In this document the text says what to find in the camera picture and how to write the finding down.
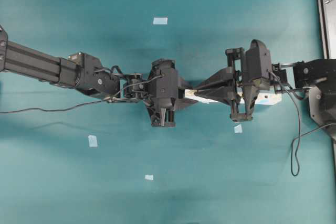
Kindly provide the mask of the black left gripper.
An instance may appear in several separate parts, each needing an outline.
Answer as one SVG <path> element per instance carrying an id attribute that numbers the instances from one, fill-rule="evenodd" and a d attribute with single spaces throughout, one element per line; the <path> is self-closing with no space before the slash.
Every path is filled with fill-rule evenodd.
<path id="1" fill-rule="evenodd" d="M 174 60 L 159 59 L 152 62 L 147 96 L 143 102 L 153 127 L 175 127 L 175 110 L 198 103 L 193 99 L 179 99 L 179 95 L 185 95 L 185 90 L 193 90 L 193 86 L 179 77 Z"/>

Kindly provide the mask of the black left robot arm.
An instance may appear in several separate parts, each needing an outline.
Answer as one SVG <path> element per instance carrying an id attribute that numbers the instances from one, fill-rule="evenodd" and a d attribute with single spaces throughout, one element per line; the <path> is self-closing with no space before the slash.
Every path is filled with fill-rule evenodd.
<path id="1" fill-rule="evenodd" d="M 54 57 L 9 41 L 1 29 L 1 71 L 12 72 L 73 89 L 96 102 L 143 102 L 153 127 L 174 127 L 175 112 L 197 103 L 185 97 L 192 86 L 183 80 L 175 61 L 152 62 L 147 80 L 140 73 L 124 74 L 118 66 L 104 67 L 100 60 L 84 52 L 68 58 Z"/>

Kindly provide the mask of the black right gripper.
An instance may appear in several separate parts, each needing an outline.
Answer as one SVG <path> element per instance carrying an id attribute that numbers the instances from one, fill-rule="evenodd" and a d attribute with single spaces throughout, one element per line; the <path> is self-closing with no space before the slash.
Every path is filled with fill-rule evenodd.
<path id="1" fill-rule="evenodd" d="M 230 118 L 234 122 L 250 121 L 253 119 L 252 114 L 259 92 L 270 88 L 272 80 L 269 73 L 272 70 L 270 51 L 262 41 L 254 39 L 247 51 L 243 48 L 232 48 L 225 50 L 225 54 L 229 67 L 217 71 L 202 81 L 194 88 L 197 90 L 194 94 L 197 97 L 231 105 Z M 235 72 L 237 60 L 240 60 L 239 72 Z M 232 80 L 234 88 L 219 87 Z M 241 87 L 243 91 L 244 113 L 239 112 L 240 96 L 236 92 L 237 87 Z"/>

